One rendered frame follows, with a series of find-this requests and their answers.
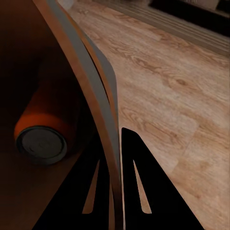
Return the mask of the trash can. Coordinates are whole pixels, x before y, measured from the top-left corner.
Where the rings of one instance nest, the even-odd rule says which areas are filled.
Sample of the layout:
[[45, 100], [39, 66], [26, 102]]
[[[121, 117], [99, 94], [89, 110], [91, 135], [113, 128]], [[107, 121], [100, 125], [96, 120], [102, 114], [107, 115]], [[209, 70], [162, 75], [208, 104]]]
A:
[[[76, 139], [53, 164], [15, 147], [14, 128], [38, 87], [71, 83], [80, 95]], [[0, 230], [32, 230], [96, 132], [109, 175], [109, 228], [123, 230], [117, 82], [114, 69], [57, 0], [0, 0]], [[83, 214], [93, 211], [98, 160]]]

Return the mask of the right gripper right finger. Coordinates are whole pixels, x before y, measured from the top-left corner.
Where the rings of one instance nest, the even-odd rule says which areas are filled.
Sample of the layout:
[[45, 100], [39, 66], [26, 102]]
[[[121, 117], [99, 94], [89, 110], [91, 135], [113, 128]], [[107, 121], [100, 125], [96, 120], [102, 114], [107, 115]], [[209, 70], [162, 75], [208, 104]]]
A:
[[[141, 137], [121, 133], [126, 230], [204, 230]], [[142, 211], [135, 161], [152, 214]]]

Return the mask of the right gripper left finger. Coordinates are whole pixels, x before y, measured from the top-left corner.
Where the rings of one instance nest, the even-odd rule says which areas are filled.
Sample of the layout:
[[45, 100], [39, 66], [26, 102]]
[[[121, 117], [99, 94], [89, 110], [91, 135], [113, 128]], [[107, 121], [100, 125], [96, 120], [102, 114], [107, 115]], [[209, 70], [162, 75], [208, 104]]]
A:
[[[83, 214], [99, 163], [93, 211]], [[96, 132], [32, 230], [108, 230], [110, 175], [99, 132]]]

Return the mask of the can of soda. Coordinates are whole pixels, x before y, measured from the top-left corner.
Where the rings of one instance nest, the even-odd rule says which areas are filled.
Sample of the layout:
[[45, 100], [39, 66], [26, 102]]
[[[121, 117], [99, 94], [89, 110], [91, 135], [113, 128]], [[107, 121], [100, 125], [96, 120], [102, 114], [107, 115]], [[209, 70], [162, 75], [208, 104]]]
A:
[[73, 147], [80, 109], [78, 90], [69, 82], [43, 82], [14, 128], [15, 147], [36, 164], [53, 164]]

